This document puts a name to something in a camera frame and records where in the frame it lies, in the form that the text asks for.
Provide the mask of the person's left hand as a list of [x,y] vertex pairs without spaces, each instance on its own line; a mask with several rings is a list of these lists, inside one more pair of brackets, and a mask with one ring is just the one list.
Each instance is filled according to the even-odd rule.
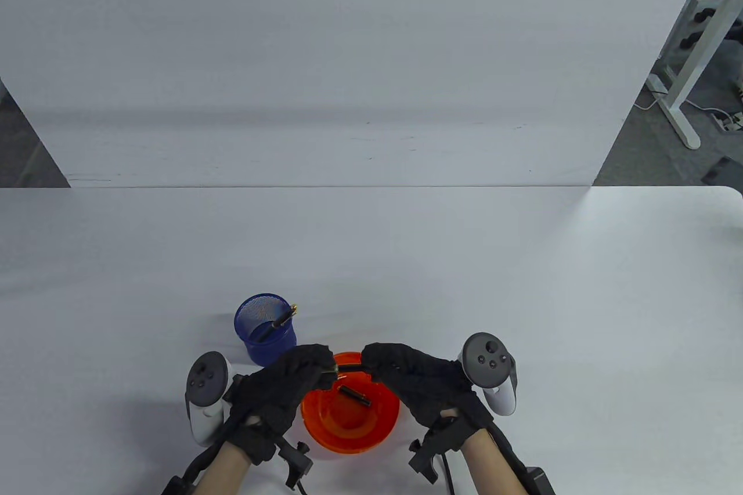
[[238,425],[225,441],[252,465],[270,461],[276,440],[294,423],[297,408],[312,391],[329,391],[337,379],[336,360],[326,345],[298,345],[268,367],[245,375],[231,397],[230,416]]

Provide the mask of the person's right hand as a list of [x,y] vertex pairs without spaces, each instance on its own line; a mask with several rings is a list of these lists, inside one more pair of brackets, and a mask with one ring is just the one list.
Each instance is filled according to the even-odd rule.
[[425,428],[435,426],[449,410],[464,418],[470,434],[493,425],[492,414],[454,360],[405,344],[372,343],[363,348],[361,361],[372,379],[396,394]]

